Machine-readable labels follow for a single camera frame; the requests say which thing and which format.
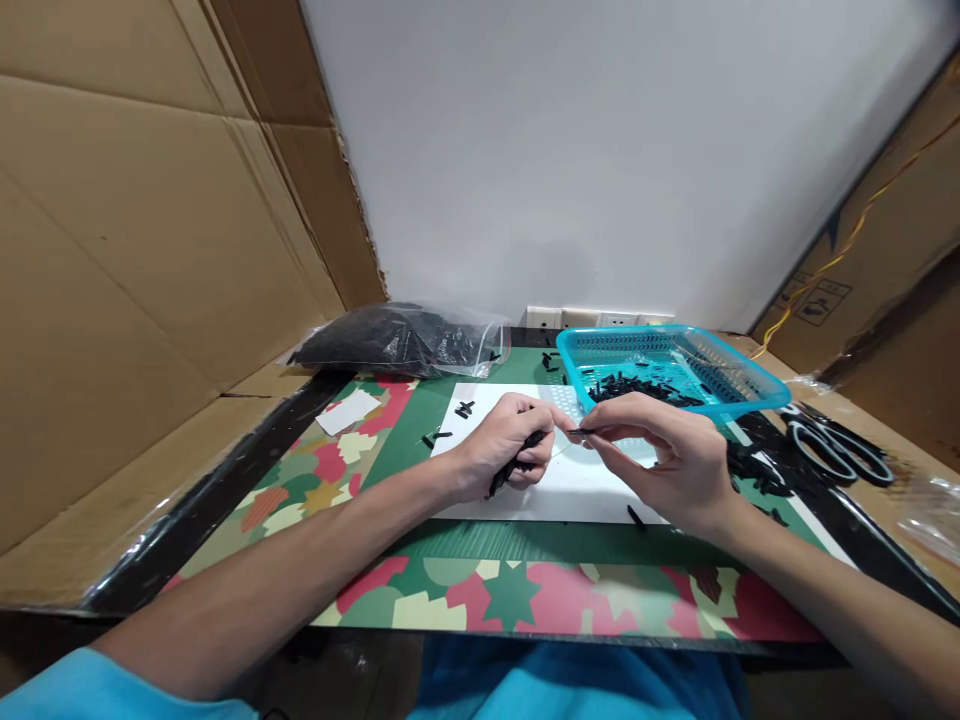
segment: blue plastic basket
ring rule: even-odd
[[[790,390],[777,378],[712,334],[688,325],[564,330],[557,336],[557,350],[584,413],[596,405],[587,386],[619,372],[665,382],[703,400],[704,405],[684,409],[712,418],[738,418],[790,402]],[[590,369],[593,373],[584,375]]]

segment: black scissors handle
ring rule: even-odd
[[[856,470],[850,467],[850,463],[845,458],[834,451],[833,444],[820,434],[820,428],[814,429],[799,420],[791,420],[787,423],[787,438],[807,460],[819,467],[835,482],[844,485],[856,482]]]
[[[852,464],[857,474],[868,483],[877,487],[887,487],[897,479],[883,458],[872,449],[831,427],[821,425],[817,430],[829,437],[830,443],[846,455],[847,462]]]
[[[796,405],[782,408],[780,416],[787,422],[787,436],[794,445],[836,482],[849,485],[859,476],[878,487],[887,487],[896,479],[872,448],[816,422]]]

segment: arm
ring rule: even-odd
[[[751,567],[877,689],[910,715],[960,709],[960,629],[805,543],[730,486],[726,443],[707,418],[639,394],[598,405],[589,444],[643,502]],[[643,468],[613,442],[642,437],[659,465]]]
[[[553,448],[554,423],[575,427],[547,403],[505,395],[454,450],[208,568],[93,647],[174,695],[219,697],[405,532],[449,505],[484,497],[493,474],[529,435],[543,430],[544,440],[519,455],[535,467],[510,478],[517,487],[538,482]]]

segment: white card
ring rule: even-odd
[[[559,406],[574,422],[583,418],[576,392],[568,385],[499,385],[492,383],[457,383],[450,405],[443,417],[441,432],[452,437],[438,438],[433,454],[456,447],[508,392],[518,392],[547,400]],[[473,414],[466,420],[454,410],[461,402],[473,401]],[[514,490],[504,485],[491,500],[454,505],[438,514],[438,518],[456,520],[553,520],[565,522],[630,523],[629,504],[645,523],[666,524],[659,515],[640,502],[639,498],[611,473],[593,450],[572,445],[557,431],[553,459],[543,479],[527,490]],[[656,462],[656,452],[644,440],[621,440],[617,447],[644,466]]]
[[[380,406],[380,401],[366,390],[354,390],[334,408],[324,410],[317,415],[317,422],[327,435],[337,435],[365,418],[371,410]]]

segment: blue shirt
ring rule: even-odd
[[[712,653],[610,645],[432,636],[424,643],[417,707],[434,718],[739,718],[740,667]],[[323,708],[317,708],[322,716]],[[0,700],[0,719],[251,720],[239,700],[173,697],[82,648]]]

